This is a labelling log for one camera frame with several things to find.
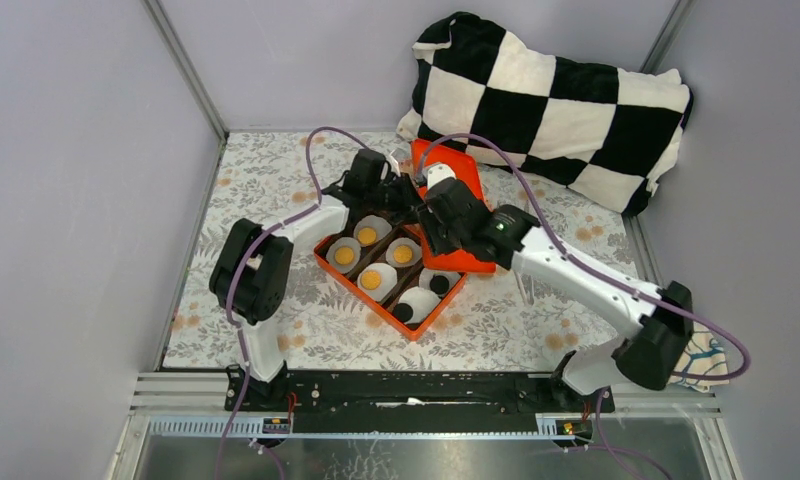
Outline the black white checkered pillow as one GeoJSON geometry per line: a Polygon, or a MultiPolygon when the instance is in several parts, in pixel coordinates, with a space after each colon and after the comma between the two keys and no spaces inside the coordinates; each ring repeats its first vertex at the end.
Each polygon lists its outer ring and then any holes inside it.
{"type": "Polygon", "coordinates": [[[468,12],[430,25],[412,50],[418,78],[397,126],[406,140],[443,139],[481,164],[514,163],[626,216],[647,207],[677,162],[693,106],[677,70],[543,54],[468,12]]]}

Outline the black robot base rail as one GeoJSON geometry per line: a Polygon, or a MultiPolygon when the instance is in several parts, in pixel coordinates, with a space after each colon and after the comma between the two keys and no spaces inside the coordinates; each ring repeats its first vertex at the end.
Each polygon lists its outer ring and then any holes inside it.
{"type": "Polygon", "coordinates": [[[548,374],[226,369],[224,408],[279,412],[298,434],[529,433],[540,415],[612,413],[611,393],[580,396],[548,374]]]}

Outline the white paper cupcake liner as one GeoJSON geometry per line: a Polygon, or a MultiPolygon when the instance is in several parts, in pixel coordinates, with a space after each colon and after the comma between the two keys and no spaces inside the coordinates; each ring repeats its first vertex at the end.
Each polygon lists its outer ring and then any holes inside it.
{"type": "Polygon", "coordinates": [[[422,323],[439,305],[440,301],[440,297],[429,290],[421,287],[411,287],[400,295],[396,304],[405,302],[414,307],[414,318],[407,323],[403,323],[404,325],[410,326],[422,323]]]}
{"type": "Polygon", "coordinates": [[[377,215],[367,215],[355,225],[353,238],[362,247],[370,247],[388,236],[392,229],[393,227],[385,218],[377,215]]]}
{"type": "Polygon", "coordinates": [[[443,298],[462,279],[459,272],[423,268],[419,275],[419,287],[443,298]]]}
{"type": "Polygon", "coordinates": [[[326,253],[327,263],[341,274],[349,273],[360,261],[361,245],[352,237],[340,237],[326,253]]]}
{"type": "Polygon", "coordinates": [[[382,303],[397,285],[397,280],[397,271],[393,266],[376,262],[365,267],[359,274],[357,286],[369,298],[382,303]]]}
{"type": "Polygon", "coordinates": [[[398,237],[387,247],[386,262],[395,268],[407,268],[416,264],[422,257],[420,245],[409,237],[398,237]]]}

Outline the blue cream patterned cloth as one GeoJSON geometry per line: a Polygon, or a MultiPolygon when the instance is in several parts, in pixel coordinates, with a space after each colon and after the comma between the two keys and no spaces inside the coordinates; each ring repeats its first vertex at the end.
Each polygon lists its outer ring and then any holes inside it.
{"type": "Polygon", "coordinates": [[[703,380],[671,375],[668,379],[669,385],[679,385],[701,393],[709,392],[713,386],[729,383],[728,380],[715,380],[716,376],[728,373],[724,348],[711,331],[698,324],[694,325],[692,338],[674,370],[685,374],[712,377],[712,380],[703,380]]]}

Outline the floral table mat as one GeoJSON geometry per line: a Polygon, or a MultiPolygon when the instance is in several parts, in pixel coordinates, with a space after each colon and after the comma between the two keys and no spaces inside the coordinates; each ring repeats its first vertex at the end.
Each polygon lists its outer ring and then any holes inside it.
{"type": "MultiPolygon", "coordinates": [[[[310,173],[337,179],[358,146],[388,154],[402,147],[391,132],[353,139],[305,132],[234,133],[227,142],[200,230],[163,364],[217,368],[240,360],[234,328],[208,282],[232,225],[266,223],[303,210],[315,198],[310,173]],[[305,164],[311,153],[313,167],[305,164]]],[[[616,270],[637,271],[621,217],[544,179],[521,185],[509,172],[484,167],[480,178],[491,206],[538,203],[555,232],[616,270]]],[[[278,346],[290,367],[334,370],[549,371],[572,350],[602,343],[614,330],[569,296],[523,277],[524,305],[506,270],[470,276],[452,303],[417,341],[409,341],[316,262],[311,252],[292,261],[276,319],[278,346]]]]}

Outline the black sandwich cookie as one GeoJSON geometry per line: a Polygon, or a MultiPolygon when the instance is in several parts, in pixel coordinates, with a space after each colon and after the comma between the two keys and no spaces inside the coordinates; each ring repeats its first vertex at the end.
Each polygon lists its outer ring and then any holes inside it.
{"type": "Polygon", "coordinates": [[[394,306],[392,314],[401,323],[407,323],[414,318],[415,309],[409,303],[399,302],[394,306]]]}
{"type": "Polygon", "coordinates": [[[436,295],[446,295],[451,289],[450,280],[444,275],[434,275],[429,281],[429,288],[436,295]]]}

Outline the orange box lid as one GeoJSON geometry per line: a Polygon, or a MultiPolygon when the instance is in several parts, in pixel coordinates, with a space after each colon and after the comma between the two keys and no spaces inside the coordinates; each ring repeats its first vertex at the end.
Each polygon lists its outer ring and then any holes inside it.
{"type": "Polygon", "coordinates": [[[426,176],[418,192],[425,208],[419,214],[424,235],[423,263],[435,270],[492,274],[496,264],[477,259],[464,248],[490,217],[473,158],[426,140],[411,143],[412,161],[426,176]]]}

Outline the orange compartment cookie box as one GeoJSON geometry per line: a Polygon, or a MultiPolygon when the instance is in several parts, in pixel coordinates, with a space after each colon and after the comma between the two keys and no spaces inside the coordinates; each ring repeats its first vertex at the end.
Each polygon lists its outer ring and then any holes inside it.
{"type": "Polygon", "coordinates": [[[410,341],[419,340],[436,322],[467,277],[426,267],[420,230],[392,225],[376,212],[325,237],[314,256],[342,287],[410,341]]]}

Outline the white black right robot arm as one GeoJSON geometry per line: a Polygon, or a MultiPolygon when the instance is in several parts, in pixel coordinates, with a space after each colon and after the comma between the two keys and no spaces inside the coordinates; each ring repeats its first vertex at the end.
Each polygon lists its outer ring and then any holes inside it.
{"type": "Polygon", "coordinates": [[[443,250],[451,246],[483,262],[529,275],[564,292],[598,314],[616,335],[567,355],[549,386],[551,402],[573,412],[589,394],[632,383],[661,391],[693,335],[679,304],[688,290],[631,278],[567,247],[548,226],[524,210],[490,210],[456,178],[445,178],[424,195],[424,228],[443,250]]]}

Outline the round tan biscuit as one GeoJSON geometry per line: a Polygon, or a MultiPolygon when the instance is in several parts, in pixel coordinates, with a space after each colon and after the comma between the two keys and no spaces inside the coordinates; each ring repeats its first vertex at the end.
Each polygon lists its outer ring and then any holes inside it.
{"type": "Polygon", "coordinates": [[[379,240],[379,234],[373,227],[363,227],[356,234],[362,246],[370,246],[379,240]]]}
{"type": "Polygon", "coordinates": [[[346,266],[354,263],[356,259],[356,251],[349,246],[341,246],[335,250],[333,259],[338,265],[346,266]]]}
{"type": "Polygon", "coordinates": [[[382,276],[379,271],[366,270],[360,274],[359,283],[365,290],[376,290],[382,284],[382,276]]]}
{"type": "Polygon", "coordinates": [[[415,257],[414,250],[406,244],[396,246],[392,252],[392,258],[398,264],[412,263],[415,257]]]}

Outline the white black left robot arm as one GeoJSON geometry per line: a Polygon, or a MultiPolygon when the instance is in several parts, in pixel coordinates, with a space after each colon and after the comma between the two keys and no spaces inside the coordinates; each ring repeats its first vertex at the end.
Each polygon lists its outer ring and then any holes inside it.
{"type": "Polygon", "coordinates": [[[252,378],[247,395],[258,408],[275,410],[286,397],[287,387],[277,377],[286,361],[274,315],[285,297],[293,257],[369,212],[409,220],[421,203],[409,174],[364,148],[338,180],[319,187],[314,204],[266,225],[242,218],[231,227],[209,290],[236,330],[242,366],[252,378]]]}

